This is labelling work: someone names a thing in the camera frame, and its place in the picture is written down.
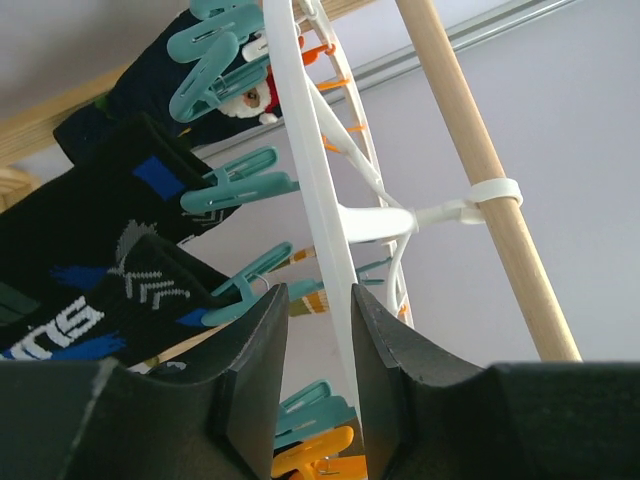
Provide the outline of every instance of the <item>yellow clothespin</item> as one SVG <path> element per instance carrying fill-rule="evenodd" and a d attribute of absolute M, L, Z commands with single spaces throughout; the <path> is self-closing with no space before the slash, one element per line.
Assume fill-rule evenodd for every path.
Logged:
<path fill-rule="evenodd" d="M 300 480 L 316 480 L 318 470 L 314 463 L 320 459 L 340 453 L 351 445 L 353 428 L 340 427 L 310 438 L 273 459 L 271 476 L 278 478 L 292 470 L 298 470 Z"/>
<path fill-rule="evenodd" d="M 367 478 L 367 459 L 364 455 L 354 457 L 323 458 L 313 462 L 314 480 L 326 477 L 331 480 L 364 480 Z M 290 480 L 304 480 L 300 472 L 291 476 Z"/>

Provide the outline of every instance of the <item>gray wall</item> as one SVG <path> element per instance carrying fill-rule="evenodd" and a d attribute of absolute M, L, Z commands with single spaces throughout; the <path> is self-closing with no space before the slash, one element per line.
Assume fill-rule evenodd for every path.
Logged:
<path fill-rule="evenodd" d="M 583 0 L 459 56 L 585 359 L 640 359 L 640 2 Z M 388 190 L 407 206 L 459 198 L 468 183 L 421 73 L 363 96 Z M 338 108 L 344 114 L 344 108 Z M 280 149 L 286 133 L 242 145 Z M 332 156 L 345 205 L 366 189 Z M 276 243 L 311 244 L 292 194 L 243 207 L 188 249 L 233 273 Z M 376 258 L 354 249 L 358 261 Z M 414 236 L 404 261 L 416 327 L 472 362 L 537 358 L 484 226 L 447 224 Z M 306 275 L 307 272 L 283 275 Z M 328 318 L 293 319 L 283 393 L 325 376 L 346 393 Z"/>

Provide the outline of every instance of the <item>wooden rod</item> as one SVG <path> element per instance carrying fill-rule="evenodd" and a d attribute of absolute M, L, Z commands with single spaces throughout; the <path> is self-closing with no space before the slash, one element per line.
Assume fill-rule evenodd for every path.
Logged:
<path fill-rule="evenodd" d="M 373 1 L 322 0 L 322 4 L 329 18 L 334 20 Z M 302 10 L 297 2 L 294 5 L 294 13 L 296 18 L 302 18 Z M 304 33 L 311 30 L 311 25 L 309 22 L 303 22 L 300 28 Z M 14 117 L 0 121 L 0 167 L 16 163 L 53 145 L 53 130 L 73 112 L 111 90 L 128 67 L 129 65 L 123 65 Z"/>
<path fill-rule="evenodd" d="M 148 362 L 149 363 L 153 363 L 154 365 L 159 365 L 161 363 L 164 363 L 164 362 L 167 362 L 169 360 L 172 360 L 172 359 L 176 358 L 178 355 L 182 355 L 183 353 L 191 350 L 193 347 L 196 347 L 196 346 L 200 345 L 207 338 L 211 337 L 212 335 L 215 335 L 216 333 L 218 333 L 220 330 L 222 330 L 227 325 L 229 325 L 229 324 L 225 323 L 224 325 L 220 325 L 219 327 L 211 328 L 210 330 L 207 330 L 207 331 L 205 331 L 203 333 L 200 333 L 200 334 L 196 335 L 195 337 L 191 337 L 191 338 L 185 340 L 184 342 L 181 342 L 181 343 L 179 343 L 177 345 L 174 345 L 173 347 L 165 350 L 161 354 L 156 355 L 152 360 L 148 360 Z"/>
<path fill-rule="evenodd" d="M 472 185 L 505 176 L 460 64 L 432 0 L 396 0 Z M 580 361 L 551 282 L 513 199 L 483 202 L 491 232 L 538 354 L 543 361 Z"/>

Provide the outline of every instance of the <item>white ceiling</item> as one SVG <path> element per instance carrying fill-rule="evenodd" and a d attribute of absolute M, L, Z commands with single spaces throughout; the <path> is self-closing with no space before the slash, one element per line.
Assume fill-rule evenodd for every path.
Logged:
<path fill-rule="evenodd" d="M 447 27 L 504 3 L 436 0 Z M 131 61 L 187 5 L 188 0 L 0 0 L 0 117 Z M 335 28 L 354 67 L 410 43 L 394 0 L 378 0 L 336 21 Z M 327 67 L 312 66 L 312 76 L 331 77 Z"/>

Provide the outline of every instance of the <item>sock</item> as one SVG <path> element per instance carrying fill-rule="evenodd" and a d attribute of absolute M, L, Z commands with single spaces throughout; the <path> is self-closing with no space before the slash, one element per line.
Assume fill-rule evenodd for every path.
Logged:
<path fill-rule="evenodd" d="M 207 330 L 212 309 L 237 298 L 209 292 L 227 277 L 155 235 L 144 235 L 95 288 L 57 315 L 38 309 L 0 328 L 0 352 L 16 360 L 97 360 L 131 366 Z"/>
<path fill-rule="evenodd" d="M 145 233 L 179 243 L 235 208 L 191 215 L 182 193 L 210 186 L 210 169 L 145 115 L 125 122 L 95 159 L 0 215 L 0 324 L 67 305 L 93 288 Z"/>
<path fill-rule="evenodd" d="M 110 92 L 73 113 L 53 131 L 71 162 L 89 161 L 96 145 L 108 138 L 119 122 L 140 112 L 156 120 L 171 137 L 187 132 L 184 140 L 190 148 L 219 142 L 260 125 L 257 117 L 228 117 L 218 110 L 193 124 L 176 122 L 169 114 L 171 97 L 197 62 L 174 62 L 167 53 L 167 41 L 173 34 L 198 22 L 188 10 L 181 13 L 125 71 Z M 225 73 L 244 63 L 239 53 Z"/>

